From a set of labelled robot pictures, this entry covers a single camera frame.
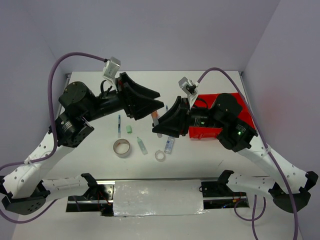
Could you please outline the orange highlighter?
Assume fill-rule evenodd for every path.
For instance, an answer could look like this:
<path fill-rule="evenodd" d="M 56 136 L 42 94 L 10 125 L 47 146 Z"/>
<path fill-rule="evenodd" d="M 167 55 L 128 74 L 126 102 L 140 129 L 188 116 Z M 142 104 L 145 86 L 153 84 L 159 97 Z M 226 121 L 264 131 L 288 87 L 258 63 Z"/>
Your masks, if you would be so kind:
<path fill-rule="evenodd" d="M 159 119 L 158 118 L 152 118 L 153 121 L 153 126 L 157 126 L 159 124 Z"/>

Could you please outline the orange highlighter cap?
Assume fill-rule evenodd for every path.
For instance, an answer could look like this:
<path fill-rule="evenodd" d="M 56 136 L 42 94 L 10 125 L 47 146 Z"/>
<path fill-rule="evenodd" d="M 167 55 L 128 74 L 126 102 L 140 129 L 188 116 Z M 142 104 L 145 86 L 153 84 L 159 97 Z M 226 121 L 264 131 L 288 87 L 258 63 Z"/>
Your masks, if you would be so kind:
<path fill-rule="evenodd" d="M 152 117 L 153 119 L 158 119 L 158 118 L 159 118 L 158 112 L 157 112 L 157 111 L 152 112 L 152 113 L 151 113 L 151 117 Z"/>

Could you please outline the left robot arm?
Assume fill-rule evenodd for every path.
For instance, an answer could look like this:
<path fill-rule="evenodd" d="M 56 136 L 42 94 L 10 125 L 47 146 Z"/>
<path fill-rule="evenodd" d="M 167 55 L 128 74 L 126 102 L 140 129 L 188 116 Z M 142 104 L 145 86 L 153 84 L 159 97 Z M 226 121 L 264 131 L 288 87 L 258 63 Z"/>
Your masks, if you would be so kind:
<path fill-rule="evenodd" d="M 159 97 L 158 92 L 135 83 L 125 72 L 115 80 L 113 90 L 100 95 L 83 82 L 70 83 L 58 99 L 64 110 L 41 143 L 23 163 L 1 178 L 4 209 L 29 215 L 53 200 L 70 196 L 95 198 L 101 187 L 89 173 L 60 179 L 46 179 L 46 175 L 93 132 L 91 121 L 121 110 L 129 118 L 140 120 L 164 106 Z"/>

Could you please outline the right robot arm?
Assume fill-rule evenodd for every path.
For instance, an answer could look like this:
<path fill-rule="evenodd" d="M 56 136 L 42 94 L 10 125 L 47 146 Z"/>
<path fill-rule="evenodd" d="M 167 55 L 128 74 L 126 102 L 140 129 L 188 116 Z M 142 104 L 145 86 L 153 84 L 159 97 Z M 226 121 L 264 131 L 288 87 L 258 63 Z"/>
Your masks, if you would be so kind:
<path fill-rule="evenodd" d="M 216 137 L 220 144 L 250 160 L 267 176 L 245 176 L 224 170 L 217 180 L 218 192 L 223 196 L 232 192 L 252 193 L 271 199 L 288 213 L 300 211 L 309 203 L 309 190 L 316 185 L 318 175 L 299 169 L 265 145 L 257 130 L 239 118 L 242 110 L 230 93 L 219 94 L 211 107 L 190 107 L 187 98 L 178 96 L 152 131 L 178 138 L 185 136 L 191 127 L 221 129 Z"/>

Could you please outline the green highlighter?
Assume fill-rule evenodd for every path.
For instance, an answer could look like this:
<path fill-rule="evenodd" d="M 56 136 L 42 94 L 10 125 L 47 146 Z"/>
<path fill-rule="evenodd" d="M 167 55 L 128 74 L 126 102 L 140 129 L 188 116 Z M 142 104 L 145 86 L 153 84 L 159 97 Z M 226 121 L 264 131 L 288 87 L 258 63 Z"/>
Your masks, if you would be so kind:
<path fill-rule="evenodd" d="M 138 146 L 139 146 L 142 154 L 143 155 L 147 155 L 148 151 L 146 149 L 146 146 L 145 146 L 145 144 L 143 143 L 143 141 L 139 137 L 137 137 L 137 143 L 138 143 Z"/>

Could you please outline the green highlighter cap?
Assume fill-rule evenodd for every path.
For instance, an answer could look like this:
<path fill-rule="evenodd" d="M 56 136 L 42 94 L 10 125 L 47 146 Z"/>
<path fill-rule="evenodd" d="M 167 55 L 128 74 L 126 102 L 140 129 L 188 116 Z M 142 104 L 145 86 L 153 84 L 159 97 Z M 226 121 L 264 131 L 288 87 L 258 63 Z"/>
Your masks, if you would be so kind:
<path fill-rule="evenodd" d="M 126 126 L 126 132 L 127 132 L 128 134 L 131 134 L 131 133 L 133 132 L 132 127 L 131 127 L 130 125 L 127 125 L 127 126 Z"/>

